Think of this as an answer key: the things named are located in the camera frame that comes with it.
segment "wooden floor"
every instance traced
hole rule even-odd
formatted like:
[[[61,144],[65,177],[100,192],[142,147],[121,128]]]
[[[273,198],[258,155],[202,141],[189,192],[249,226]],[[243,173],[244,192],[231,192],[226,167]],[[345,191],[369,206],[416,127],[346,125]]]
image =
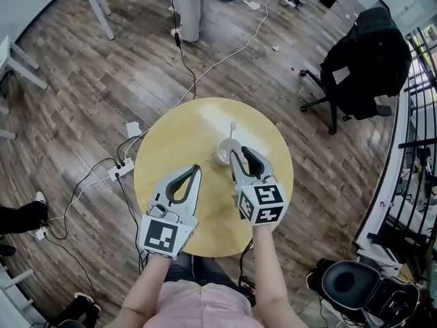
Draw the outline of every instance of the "wooden floor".
[[[169,34],[169,0],[108,2],[113,41],[101,32],[87,0],[56,0],[21,38],[19,45],[39,63],[48,89],[16,77],[8,82],[12,112],[0,115],[0,128],[17,132],[18,138],[0,141],[2,204],[18,207],[42,190],[51,216],[62,215],[73,186],[90,167],[116,155],[125,140],[125,123],[136,120],[141,128],[150,127],[191,86],[192,77]],[[339,113],[339,131],[331,137],[326,105],[301,113],[300,102],[319,98],[322,91],[308,77],[300,79],[298,70],[319,71],[328,50],[352,26],[356,10],[348,0],[330,10],[309,0],[300,11],[278,2],[270,3],[270,16],[250,47],[206,75],[197,95],[241,100],[283,134],[293,158],[294,191],[290,212],[274,238],[293,307],[310,326],[322,327],[305,275],[320,258],[351,258],[351,240],[385,162],[393,117],[344,123]],[[226,5],[213,1],[210,8],[201,39],[182,45],[196,75],[243,46],[265,13],[242,0]],[[277,53],[272,50],[276,45]],[[381,101],[395,106],[393,98]],[[89,181],[107,176],[108,166],[103,163]],[[139,213],[132,176],[124,185]],[[103,307],[103,325],[117,314],[138,276],[135,225],[120,187],[102,182],[89,188],[67,222],[68,238],[60,243],[89,273]],[[51,225],[62,235],[62,221]],[[90,292],[83,270],[64,250],[30,234],[5,241],[18,249],[5,259],[13,274],[35,270],[23,287],[48,317],[60,313],[73,292]],[[238,277],[238,256],[220,262]],[[253,275],[251,251],[244,265]]]

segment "white table leg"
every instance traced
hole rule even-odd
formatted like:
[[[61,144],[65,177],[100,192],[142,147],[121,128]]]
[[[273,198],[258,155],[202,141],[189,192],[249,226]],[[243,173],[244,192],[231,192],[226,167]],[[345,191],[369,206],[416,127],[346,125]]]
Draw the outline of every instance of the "white table leg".
[[[16,70],[18,73],[23,75],[24,77],[28,78],[32,83],[35,83],[36,85],[41,87],[42,89],[45,90],[47,88],[47,84],[45,82],[43,82],[40,78],[35,76],[28,69],[23,67],[21,64],[19,64],[15,59],[12,59],[11,57],[9,57],[8,65],[12,69]]]
[[[109,16],[112,12],[111,12],[111,10],[109,9],[109,6],[108,6],[108,3],[107,3],[107,0],[99,0],[99,2],[100,2],[100,5],[101,5],[102,8],[103,8],[104,13],[107,14],[107,16]]]
[[[18,56],[20,56],[23,60],[25,60],[32,68],[38,69],[40,66],[36,63],[32,58],[30,58],[26,52],[20,49],[16,44],[11,42],[11,49],[16,52]]]
[[[0,137],[3,137],[4,139],[16,139],[16,135],[14,133],[4,130],[0,130]]]
[[[99,3],[97,0],[88,0],[89,4],[91,5],[92,9],[94,10],[94,13],[97,16],[97,19],[99,20],[100,24],[102,25],[102,28],[104,32],[107,34],[108,38],[110,40],[114,39],[114,34],[111,30],[111,27],[108,24],[107,19],[105,18],[102,9],[100,8]]]

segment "white cable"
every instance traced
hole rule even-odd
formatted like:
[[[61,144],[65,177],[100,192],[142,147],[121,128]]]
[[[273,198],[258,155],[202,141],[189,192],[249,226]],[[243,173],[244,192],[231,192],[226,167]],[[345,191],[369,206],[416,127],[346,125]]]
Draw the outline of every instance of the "white cable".
[[[52,221],[52,220],[62,220],[62,219],[67,215],[68,211],[70,210],[71,205],[73,205],[73,203],[76,203],[76,202],[81,198],[82,193],[84,192],[84,190],[86,190],[88,187],[90,187],[90,186],[92,186],[92,185],[95,185],[96,183],[99,183],[99,182],[102,182],[102,181],[106,181],[106,180],[108,180],[108,179],[110,179],[110,177],[103,178],[102,180],[97,180],[97,181],[91,182],[89,185],[85,186],[85,187],[83,188],[83,190],[79,193],[79,196],[78,196],[75,200],[73,200],[73,201],[70,203],[70,205],[67,207],[67,209],[66,209],[66,211],[65,211],[65,213],[64,213],[63,216],[61,216],[61,217],[52,217],[51,219],[48,219],[48,221]]]
[[[134,145],[135,142],[137,142],[141,138],[141,136],[146,134],[149,130],[150,130],[150,128],[148,128],[146,131],[143,131],[135,140],[132,141],[132,143],[129,145],[128,149],[124,153],[124,160],[126,160],[128,158],[128,151],[129,151],[129,149]]]
[[[186,95],[191,91],[191,89],[194,87],[194,85],[197,84],[197,82],[198,82],[200,79],[202,79],[202,78],[203,78],[203,77],[204,77],[204,76],[205,76],[205,75],[206,75],[206,74],[207,74],[211,69],[213,69],[215,66],[218,66],[220,63],[223,63],[224,61],[226,61],[227,59],[231,58],[232,56],[235,56],[237,53],[243,51],[244,49],[246,49],[246,48],[249,46],[249,44],[251,43],[251,41],[257,37],[257,35],[258,35],[258,31],[259,31],[259,28],[261,28],[262,24],[264,23],[264,21],[265,21],[265,20],[267,19],[267,17],[268,17],[267,4],[270,3],[271,1],[272,1],[272,0],[269,0],[269,1],[267,1],[267,2],[264,4],[264,7],[265,7],[265,9],[266,9],[266,16],[262,19],[261,23],[258,25],[257,31],[255,32],[255,35],[254,35],[254,36],[253,36],[253,37],[252,37],[252,38],[247,42],[246,46],[245,46],[245,47],[242,47],[240,50],[238,50],[238,51],[232,53],[231,55],[227,56],[226,58],[222,59],[220,62],[217,62],[216,64],[210,66],[206,72],[204,72],[204,73],[203,73],[199,78],[197,78],[196,82],[194,82],[194,83],[191,85],[191,87],[187,90],[187,92],[185,93],[185,95],[183,95],[183,97],[179,100],[179,102],[176,103],[174,106],[172,106],[171,109],[173,109],[174,107],[177,107],[177,106],[182,102],[182,100],[184,100],[185,96],[186,96]]]
[[[268,9],[267,9],[267,5],[268,5],[268,3],[270,3],[272,0],[269,0],[269,1],[267,1],[265,4],[264,4],[264,8],[266,9],[266,15],[265,15],[265,17],[262,19],[262,21],[259,23],[259,25],[258,25],[258,28],[257,28],[257,31],[255,32],[255,35],[247,42],[247,44],[246,44],[246,46],[244,46],[244,47],[242,47],[241,49],[239,49],[239,50],[237,50],[236,52],[234,52],[234,53],[232,53],[231,55],[229,55],[229,56],[227,56],[226,58],[224,58],[224,59],[222,59],[220,62],[217,62],[216,64],[213,64],[212,66],[210,66],[207,70],[206,70],[206,72],[204,72],[199,78],[197,78],[197,80],[191,85],[191,87],[185,92],[185,94],[183,95],[183,97],[181,97],[181,99],[179,100],[179,102],[178,103],[176,103],[174,106],[172,106],[172,108],[170,108],[170,110],[172,110],[173,108],[175,108],[175,107],[177,107],[178,105],[180,105],[180,103],[184,100],[184,98],[186,97],[186,95],[191,91],[191,89],[193,89],[194,88],[194,86],[199,82],[199,80],[200,79],[202,79],[211,69],[213,69],[215,66],[218,66],[220,63],[223,63],[224,61],[226,61],[227,59],[229,59],[229,58],[231,58],[231,57],[233,57],[233,56],[235,56],[237,53],[239,53],[239,52],[241,52],[241,51],[243,51],[243,50],[245,50],[248,46],[249,46],[249,44],[251,43],[251,41],[253,40],[253,39],[255,39],[256,37],[257,37],[257,35],[258,35],[258,31],[259,31],[259,28],[261,28],[261,26],[262,26],[262,24],[264,23],[264,21],[267,19],[267,17],[268,17]],[[143,136],[144,134],[146,134],[148,131],[150,130],[150,128],[149,129],[147,129],[146,131],[144,131],[140,136]],[[127,159],[127,157],[128,157],[128,151],[129,151],[129,149],[134,145],[134,143],[135,142],[137,142],[139,140],[139,137],[137,137],[130,145],[129,145],[129,147],[128,147],[128,149],[126,150],[126,152],[124,153],[124,160],[126,160]]]

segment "pink shirt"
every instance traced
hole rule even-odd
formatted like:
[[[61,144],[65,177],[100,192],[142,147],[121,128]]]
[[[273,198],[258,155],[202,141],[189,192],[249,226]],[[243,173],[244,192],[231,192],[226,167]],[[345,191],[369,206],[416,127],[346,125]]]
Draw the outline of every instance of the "pink shirt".
[[[218,284],[166,282],[157,312],[143,328],[262,328],[244,295]]]

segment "trash on floor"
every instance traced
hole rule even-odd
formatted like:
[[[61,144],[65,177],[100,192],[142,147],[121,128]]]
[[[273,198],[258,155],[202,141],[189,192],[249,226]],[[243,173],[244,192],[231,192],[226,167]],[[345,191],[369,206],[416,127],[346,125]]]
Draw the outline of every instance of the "trash on floor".
[[[258,10],[261,5],[259,3],[256,3],[254,1],[247,1],[247,0],[243,0],[243,2],[248,5],[252,10]]]

